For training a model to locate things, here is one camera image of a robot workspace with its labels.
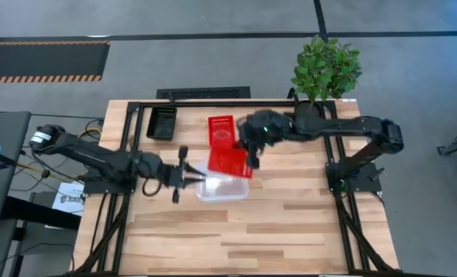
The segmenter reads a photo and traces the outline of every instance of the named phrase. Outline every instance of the potted plant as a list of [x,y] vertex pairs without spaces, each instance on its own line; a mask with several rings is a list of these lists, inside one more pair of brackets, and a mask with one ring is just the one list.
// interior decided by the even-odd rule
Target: potted plant
[[357,85],[360,72],[359,50],[350,50],[351,44],[343,46],[337,38],[324,42],[318,35],[311,44],[304,44],[304,51],[297,55],[292,83],[297,93],[305,93],[313,103],[320,96],[341,98]]

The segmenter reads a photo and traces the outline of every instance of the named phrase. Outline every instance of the orange and black striped mat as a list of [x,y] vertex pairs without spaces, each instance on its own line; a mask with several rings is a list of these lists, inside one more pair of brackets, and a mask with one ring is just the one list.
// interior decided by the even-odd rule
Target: orange and black striped mat
[[97,82],[111,42],[0,42],[0,83]]

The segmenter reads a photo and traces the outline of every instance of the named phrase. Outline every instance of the wooden tabletop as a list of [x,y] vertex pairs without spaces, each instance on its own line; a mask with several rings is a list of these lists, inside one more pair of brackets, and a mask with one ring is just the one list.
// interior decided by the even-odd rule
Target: wooden tabletop
[[[127,104],[127,100],[110,101],[101,146],[109,149],[120,146]],[[359,115],[355,101],[336,101],[336,106],[340,118]],[[173,140],[156,142],[145,134],[150,116],[147,108],[139,149],[160,154],[166,163],[177,163],[178,147],[188,145],[188,160],[196,165],[208,157],[209,116],[239,118],[257,109],[261,107],[178,108]],[[273,109],[292,111],[292,108]],[[366,144],[363,138],[344,138],[344,142],[348,155]],[[172,204],[172,191],[168,189],[162,189],[152,198],[138,190],[129,208],[120,274],[346,272],[334,198],[327,189],[326,162],[322,138],[306,143],[282,142],[265,150],[261,168],[254,172],[245,200],[201,202],[194,187],[182,191],[176,205]],[[138,189],[142,183],[143,180],[138,181]],[[382,204],[371,193],[355,195],[365,237],[388,264],[397,267]],[[101,199],[101,195],[92,195],[86,200],[74,252],[77,266],[88,256]],[[102,237],[107,206],[108,199],[96,242]],[[360,268],[356,242],[351,233],[350,236],[355,267]],[[114,244],[115,238],[109,246],[107,269],[112,266]]]

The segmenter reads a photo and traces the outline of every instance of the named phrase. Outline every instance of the transparent plastic box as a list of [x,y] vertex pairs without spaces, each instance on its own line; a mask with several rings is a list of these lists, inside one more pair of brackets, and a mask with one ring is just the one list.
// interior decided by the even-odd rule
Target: transparent plastic box
[[208,170],[208,161],[196,168],[206,174],[206,181],[196,185],[196,195],[203,202],[242,200],[249,194],[249,180]]

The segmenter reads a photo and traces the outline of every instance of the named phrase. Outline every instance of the green artificial plant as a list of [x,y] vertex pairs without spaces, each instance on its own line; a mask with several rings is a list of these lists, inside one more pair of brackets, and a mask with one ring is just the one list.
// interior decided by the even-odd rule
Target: green artificial plant
[[343,46],[337,38],[324,42],[318,35],[311,44],[304,44],[304,51],[297,55],[299,65],[295,67],[292,83],[297,93],[305,93],[310,102],[328,95],[341,98],[357,85],[360,72],[359,50],[350,50],[350,43]]

